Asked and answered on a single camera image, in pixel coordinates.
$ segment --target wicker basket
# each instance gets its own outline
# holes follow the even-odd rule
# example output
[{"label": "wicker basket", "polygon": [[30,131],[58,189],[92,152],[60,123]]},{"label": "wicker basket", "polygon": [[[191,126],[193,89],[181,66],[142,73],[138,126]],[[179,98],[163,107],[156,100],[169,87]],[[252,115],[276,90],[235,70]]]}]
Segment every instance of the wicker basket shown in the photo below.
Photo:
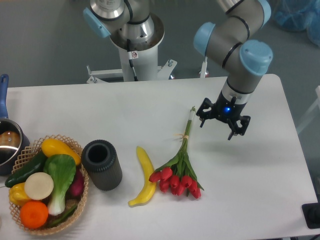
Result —
[{"label": "wicker basket", "polygon": [[[27,146],[21,154],[18,156],[17,160],[15,161],[15,165],[13,167],[12,173],[20,169],[25,163],[27,163],[29,160],[32,159],[34,155],[41,149],[41,144],[45,139],[59,139],[63,142],[65,142],[69,147],[71,147],[77,154],[81,156],[82,148],[81,146],[74,141],[73,139],[62,136],[62,135],[52,135],[52,136],[45,136],[45,138],[40,138],[39,140],[35,140],[34,143],[32,143],[30,146]],[[60,223],[58,226],[52,227],[52,228],[46,228],[45,225],[43,227],[37,228],[37,229],[29,229],[26,228],[20,220],[20,206],[17,206],[10,202],[10,213],[12,215],[12,219],[15,221],[15,223],[19,226],[20,229],[24,230],[25,232],[28,232],[32,235],[39,235],[39,236],[45,236],[45,235],[51,235],[58,233],[62,231],[63,229],[69,227],[71,224],[73,224],[77,218],[82,213],[86,201],[87,201],[87,195],[88,195],[88,182],[89,182],[89,176],[85,168],[81,165],[80,169],[83,177],[84,177],[84,191],[81,197],[74,198],[69,194],[66,194],[65,196],[65,210],[72,207],[74,204],[77,204],[77,208],[74,211],[74,213],[66,219],[66,221]],[[50,223],[51,221],[59,218],[58,216],[51,216],[49,215],[47,223]]]}]

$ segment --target blue plastic bag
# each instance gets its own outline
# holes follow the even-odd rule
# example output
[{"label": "blue plastic bag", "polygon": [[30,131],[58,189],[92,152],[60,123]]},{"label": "blue plastic bag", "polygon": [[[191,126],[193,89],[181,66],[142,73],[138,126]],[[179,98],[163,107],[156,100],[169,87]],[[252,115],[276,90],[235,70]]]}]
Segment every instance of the blue plastic bag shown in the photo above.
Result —
[{"label": "blue plastic bag", "polygon": [[307,30],[309,39],[320,46],[320,0],[279,0],[272,18],[284,30]]}]

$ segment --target blue light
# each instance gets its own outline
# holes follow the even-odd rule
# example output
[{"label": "blue light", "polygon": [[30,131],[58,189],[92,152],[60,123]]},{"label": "blue light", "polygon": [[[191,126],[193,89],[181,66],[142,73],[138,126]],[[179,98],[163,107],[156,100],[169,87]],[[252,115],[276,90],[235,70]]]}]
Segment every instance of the blue light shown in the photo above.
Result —
[{"label": "blue light", "polygon": [[229,113],[231,111],[231,108],[226,106],[223,111],[224,111],[225,114],[227,114],[227,113]]}]

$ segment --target red tulip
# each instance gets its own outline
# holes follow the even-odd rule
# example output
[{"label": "red tulip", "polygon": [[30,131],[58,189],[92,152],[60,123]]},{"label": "red tulip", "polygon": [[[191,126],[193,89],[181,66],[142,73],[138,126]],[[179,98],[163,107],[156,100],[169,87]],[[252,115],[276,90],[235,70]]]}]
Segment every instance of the red tulip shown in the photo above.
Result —
[{"label": "red tulip", "polygon": [[192,179],[192,184],[189,186],[190,193],[195,193],[197,191],[197,188],[198,188],[197,181]]},{"label": "red tulip", "polygon": [[173,195],[177,195],[177,188],[176,187],[171,187],[171,193]]},{"label": "red tulip", "polygon": [[200,192],[200,188],[197,188],[196,191],[191,192],[191,194],[196,198],[200,198],[201,197],[201,192]]},{"label": "red tulip", "polygon": [[180,196],[185,191],[185,189],[185,186],[180,183],[179,186],[176,187],[176,194]]},{"label": "red tulip", "polygon": [[149,181],[152,183],[158,182],[160,179],[161,179],[160,171],[154,171],[149,177]]},{"label": "red tulip", "polygon": [[180,184],[179,177],[177,175],[172,175],[170,177],[170,186],[171,186],[171,188],[175,189],[176,187],[178,187],[179,184]]},{"label": "red tulip", "polygon": [[182,184],[185,188],[190,187],[191,184],[192,184],[192,178],[189,177],[189,176],[187,176],[187,175],[183,176],[182,179],[181,179],[181,184]]},{"label": "red tulip", "polygon": [[172,176],[172,174],[173,174],[172,169],[168,166],[165,167],[161,171],[161,180],[166,181],[168,178],[170,178]]},{"label": "red tulip", "polygon": [[161,179],[159,183],[159,187],[161,192],[166,193],[170,187],[170,182],[168,180],[164,181]]}]

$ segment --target yellow bell pepper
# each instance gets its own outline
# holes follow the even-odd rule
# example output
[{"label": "yellow bell pepper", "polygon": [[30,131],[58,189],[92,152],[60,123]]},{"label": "yellow bell pepper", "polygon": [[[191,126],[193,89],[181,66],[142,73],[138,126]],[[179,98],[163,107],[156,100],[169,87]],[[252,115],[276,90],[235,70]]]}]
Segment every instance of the yellow bell pepper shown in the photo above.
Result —
[{"label": "yellow bell pepper", "polygon": [[32,200],[25,192],[24,182],[18,183],[9,189],[9,200],[20,207]]}]

